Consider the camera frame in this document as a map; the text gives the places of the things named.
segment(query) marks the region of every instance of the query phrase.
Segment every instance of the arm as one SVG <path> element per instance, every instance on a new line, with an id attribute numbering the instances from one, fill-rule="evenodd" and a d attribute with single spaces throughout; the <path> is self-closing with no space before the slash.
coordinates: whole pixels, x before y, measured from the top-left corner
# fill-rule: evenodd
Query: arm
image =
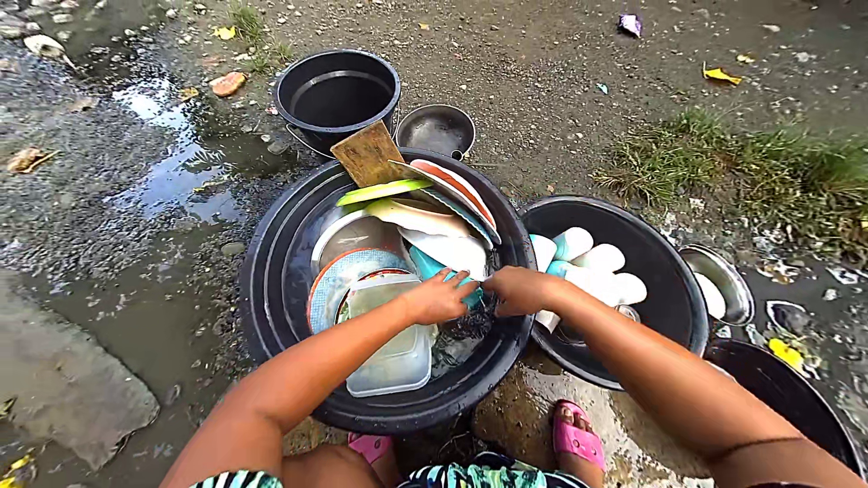
<path id="1" fill-rule="evenodd" d="M 227 471 L 280 475 L 282 439 L 382 345 L 413 324 L 433 324 L 467 312 L 459 286 L 444 269 L 395 300 L 286 349 L 244 378 L 208 415 L 160 484 L 188 488 Z"/>
<path id="2" fill-rule="evenodd" d="M 714 469 L 715 464 L 731 459 L 730 453 L 742 446 L 794 439 L 807 446 L 798 457 L 807 455 L 808 461 L 811 458 L 828 461 L 823 466 L 837 464 L 842 469 L 841 479 L 864 486 L 845 466 L 805 439 L 738 383 L 684 347 L 624 317 L 568 281 L 525 268 L 507 267 L 483 286 L 503 299 L 497 308 L 500 315 L 547 309 L 561 316 L 561 326 L 571 326 L 584 334 L 590 350 L 618 377 L 630 396 L 670 435 L 710 462 L 719 484 L 724 485 L 720 478 L 725 476 L 717 476 L 723 473 Z M 781 464 L 784 460 L 761 454 L 749 458 L 765 464 Z M 746 469 L 743 463 L 723 465 Z M 727 485 L 740 483 L 733 481 Z"/>

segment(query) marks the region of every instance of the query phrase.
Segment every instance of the hand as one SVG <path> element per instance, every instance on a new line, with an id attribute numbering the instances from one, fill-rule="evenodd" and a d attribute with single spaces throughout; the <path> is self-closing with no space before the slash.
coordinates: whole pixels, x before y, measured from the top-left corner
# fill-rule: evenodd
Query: hand
<path id="1" fill-rule="evenodd" d="M 451 269 L 445 267 L 418 287 L 395 299 L 403 302 L 412 324 L 437 324 L 457 319 L 467 313 L 467 306 L 461 300 L 473 293 L 479 287 L 479 282 L 470 281 L 459 286 L 470 273 L 462 271 L 445 280 L 451 272 Z"/>
<path id="2" fill-rule="evenodd" d="M 557 287 L 566 283 L 556 276 L 526 267 L 507 266 L 483 283 L 486 291 L 497 293 L 500 303 L 495 315 L 529 315 L 549 308 L 549 299 Z"/>

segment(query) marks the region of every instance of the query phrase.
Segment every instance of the pink sandal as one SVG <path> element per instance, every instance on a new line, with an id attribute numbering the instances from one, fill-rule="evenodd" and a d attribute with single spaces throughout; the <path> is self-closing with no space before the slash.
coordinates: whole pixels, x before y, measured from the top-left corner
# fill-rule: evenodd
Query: pink sandal
<path id="1" fill-rule="evenodd" d="M 369 465 L 382 458 L 391 447 L 391 437 L 388 436 L 370 436 L 350 432 L 346 441 L 350 449 L 365 456 L 365 461 Z"/>
<path id="2" fill-rule="evenodd" d="M 557 400 L 555 409 L 562 406 L 566 406 L 573 413 L 574 419 L 582 419 L 590 425 L 591 421 L 588 414 L 580 406 L 566 399 Z M 555 453 L 569 452 L 575 454 L 606 471 L 606 458 L 602 454 L 600 436 L 564 422 L 557 416 L 557 411 L 555 412 L 554 423 L 552 441 L 555 445 Z"/>

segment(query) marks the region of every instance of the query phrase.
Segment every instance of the green plate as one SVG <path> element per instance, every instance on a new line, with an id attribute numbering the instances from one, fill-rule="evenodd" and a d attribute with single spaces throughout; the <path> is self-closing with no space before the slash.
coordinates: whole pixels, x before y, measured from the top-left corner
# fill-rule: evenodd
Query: green plate
<path id="1" fill-rule="evenodd" d="M 420 188 L 428 188 L 433 183 L 425 180 L 398 180 L 373 185 L 371 187 L 359 188 L 351 192 L 346 192 L 346 195 L 338 200 L 338 207 L 356 203 L 358 201 L 375 200 L 384 196 L 397 195 L 403 192 L 418 190 Z"/>

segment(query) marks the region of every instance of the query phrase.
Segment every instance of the wet ground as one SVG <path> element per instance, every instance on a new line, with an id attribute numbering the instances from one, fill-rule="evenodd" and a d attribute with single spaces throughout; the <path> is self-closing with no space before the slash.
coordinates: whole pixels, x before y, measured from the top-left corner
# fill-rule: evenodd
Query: wet ground
<path id="1" fill-rule="evenodd" d="M 34 58 L 20 41 L 0 41 L 0 59 L 10 61 L 0 71 L 0 153 L 30 144 L 61 150 L 33 175 L 0 175 L 0 265 L 21 274 L 18 293 L 93 334 L 162 407 L 96 473 L 61 446 L 0 424 L 0 465 L 45 445 L 33 486 L 156 485 L 214 401 L 250 366 L 235 308 L 243 249 L 271 201 L 317 161 L 290 141 L 279 116 L 266 112 L 272 73 L 254 75 L 227 99 L 210 94 L 204 82 L 241 68 L 233 58 L 247 46 L 210 36 L 212 27 L 227 23 L 226 5 L 203 4 L 201 10 L 116 0 L 99 8 L 82 1 L 64 24 L 37 12 L 33 19 L 47 33 L 71 33 L 66 45 L 78 72 Z M 868 7 L 858 2 L 252 4 L 264 11 L 269 36 L 291 45 L 296 56 L 330 47 L 384 56 L 404 83 L 402 113 L 431 102 L 467 110 L 478 131 L 468 163 L 517 201 L 547 195 L 549 186 L 555 193 L 606 196 L 588 178 L 604 163 L 605 145 L 636 123 L 693 105 L 726 112 L 746 128 L 796 119 L 819 132 L 850 134 L 868 122 L 868 48 L 860 42 L 868 33 Z M 2 2 L 5 10 L 13 5 Z M 17 6 L 19 13 L 28 7 Z M 165 17 L 170 7 L 178 11 L 175 20 Z M 622 10 L 640 13 L 642 39 L 615 31 Z M 737 63 L 741 53 L 758 61 Z M 703 62 L 746 80 L 738 87 L 711 84 L 701 79 Z M 607 85 L 607 95 L 597 83 Z M 201 95 L 178 102 L 178 90 L 190 86 Z M 87 97 L 97 104 L 79 110 L 76 103 Z M 271 154 L 266 148 L 275 140 L 289 141 L 289 149 Z M 738 255 L 757 298 L 760 331 L 768 299 L 815 313 L 810 341 L 824 364 L 812 383 L 865 448 L 865 277 L 842 285 L 824 265 L 799 263 L 796 256 L 790 264 L 799 265 L 798 279 L 779 285 L 753 271 L 755 255 L 774 254 L 779 246 L 763 240 L 754 246 L 745 229 L 702 213 L 678 214 L 675 221 L 678 240 Z M 840 298 L 822 300 L 829 288 Z M 556 367 L 534 364 L 526 359 L 512 374 L 573 385 Z M 554 393 L 526 379 L 519 390 L 538 404 L 524 420 L 529 425 L 545 417 L 543 404 Z M 181 396 L 169 401 L 176 385 Z M 600 392 L 587 395 L 622 408 Z M 618 433 L 627 432 L 618 427 L 622 416 L 601 412 L 611 419 L 612 439 L 620 439 L 609 441 L 614 451 L 638 442 Z M 306 429 L 291 447 L 339 440 L 314 423 Z M 453 441 L 453 432 L 426 434 L 420 451 L 430 451 L 431 459 L 480 447 L 467 435 Z M 632 459 L 627 465 L 644 466 L 631 456 L 621 454 Z M 683 473 L 647 469 L 653 476 L 634 481 L 683 481 Z M 610 482 L 626 479 L 613 475 Z"/>

